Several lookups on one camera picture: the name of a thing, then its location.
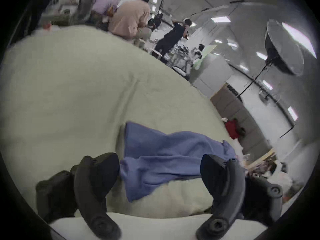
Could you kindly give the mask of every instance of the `white sheet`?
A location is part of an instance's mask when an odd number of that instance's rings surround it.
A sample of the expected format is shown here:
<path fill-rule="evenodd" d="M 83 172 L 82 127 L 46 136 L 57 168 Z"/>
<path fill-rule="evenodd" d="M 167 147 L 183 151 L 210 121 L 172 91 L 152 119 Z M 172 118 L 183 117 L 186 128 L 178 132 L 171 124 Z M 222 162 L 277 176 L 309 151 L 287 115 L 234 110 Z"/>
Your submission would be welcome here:
<path fill-rule="evenodd" d="M 185 218 L 146 219 L 108 213 L 121 229 L 121 240 L 196 240 L 196 231 L 210 214 Z M 50 226 L 67 240 L 98 240 L 83 218 L 63 218 Z M 252 240 L 266 230 L 256 221 L 236 219 L 221 240 Z"/>
<path fill-rule="evenodd" d="M 218 112 L 169 67 L 121 39 L 87 26 L 28 37 L 7 51 L 0 74 L 0 145 L 17 188 L 35 209 L 35 185 L 83 156 L 116 150 L 131 120 L 166 134 L 193 131 L 229 140 Z M 152 218 L 205 210 L 202 180 L 165 184 L 132 204 L 108 197 L 109 210 Z"/>

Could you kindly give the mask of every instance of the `white blanket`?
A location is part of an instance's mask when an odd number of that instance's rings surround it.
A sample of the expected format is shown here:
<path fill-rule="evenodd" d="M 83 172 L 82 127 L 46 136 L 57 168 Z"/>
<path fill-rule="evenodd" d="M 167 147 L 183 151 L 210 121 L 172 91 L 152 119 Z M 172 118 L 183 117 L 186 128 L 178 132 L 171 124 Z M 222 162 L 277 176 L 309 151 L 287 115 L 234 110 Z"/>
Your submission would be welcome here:
<path fill-rule="evenodd" d="M 33 209 L 37 182 L 70 170 L 83 156 L 121 150 L 117 137 L 128 120 L 166 134 L 230 140 L 214 106 L 189 82 L 137 47 L 87 26 L 28 37 L 10 48 L 0 103 L 3 159 Z M 109 211 L 151 218 L 188 216 L 212 203 L 200 178 L 164 184 L 133 203 L 118 182 L 107 200 Z"/>

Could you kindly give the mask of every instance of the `white wall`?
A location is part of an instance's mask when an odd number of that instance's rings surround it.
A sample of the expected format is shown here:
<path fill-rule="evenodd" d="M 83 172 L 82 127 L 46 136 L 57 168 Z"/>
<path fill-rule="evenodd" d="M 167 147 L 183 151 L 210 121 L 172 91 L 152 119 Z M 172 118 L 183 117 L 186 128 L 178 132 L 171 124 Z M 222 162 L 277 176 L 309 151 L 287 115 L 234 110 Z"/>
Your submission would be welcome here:
<path fill-rule="evenodd" d="M 241 93 L 251 81 L 240 72 L 234 70 L 234 74 L 227 82 L 237 92 Z M 270 141 L 278 158 L 281 160 L 286 157 L 287 153 L 292 151 L 298 141 L 298 137 L 293 131 L 290 131 L 280 139 L 280 136 L 286 133 L 291 126 L 273 102 L 265 105 L 260 100 L 258 92 L 259 88 L 255 84 L 251 85 L 250 88 L 241 95 L 243 104 L 257 122 L 266 139 Z"/>
<path fill-rule="evenodd" d="M 288 162 L 289 176 L 306 184 L 312 174 L 319 152 L 320 139 L 302 147 L 297 156 L 295 156 L 295 154 L 289 154 L 285 159 L 285 162 Z"/>

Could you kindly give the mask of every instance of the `blue cloth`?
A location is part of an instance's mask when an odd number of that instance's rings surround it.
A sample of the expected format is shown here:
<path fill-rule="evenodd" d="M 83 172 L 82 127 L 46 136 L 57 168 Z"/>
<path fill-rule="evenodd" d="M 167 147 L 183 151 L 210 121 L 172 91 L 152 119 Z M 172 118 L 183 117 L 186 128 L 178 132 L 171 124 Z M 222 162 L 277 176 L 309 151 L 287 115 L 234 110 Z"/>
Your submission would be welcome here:
<path fill-rule="evenodd" d="M 191 131 L 166 135 L 127 122 L 120 175 L 128 201 L 149 195 L 163 183 L 200 177 L 204 154 L 213 154 L 225 160 L 235 158 L 234 149 L 225 140 L 221 143 Z"/>

